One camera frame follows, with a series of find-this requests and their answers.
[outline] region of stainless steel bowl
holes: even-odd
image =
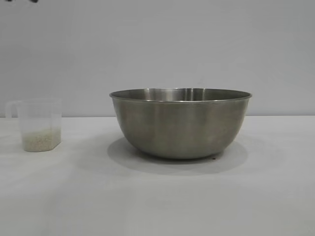
[[[191,159],[223,151],[239,132],[248,92],[202,89],[133,89],[110,94],[122,132],[151,155]]]

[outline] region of white wall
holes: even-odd
[[[108,93],[252,92],[249,115],[315,115],[315,0],[0,1],[0,115],[63,99],[65,116],[113,115]]]

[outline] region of white table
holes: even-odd
[[[0,119],[1,236],[314,236],[315,117],[247,117],[216,160],[135,151],[116,118],[64,118],[29,153]]]

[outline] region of rice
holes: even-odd
[[[61,142],[61,129],[47,129],[22,135],[25,151],[49,151]]]

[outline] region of plastic measuring cup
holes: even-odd
[[[12,118],[16,105],[25,151],[49,151],[61,142],[61,100],[38,98],[11,101],[6,104],[5,116]]]

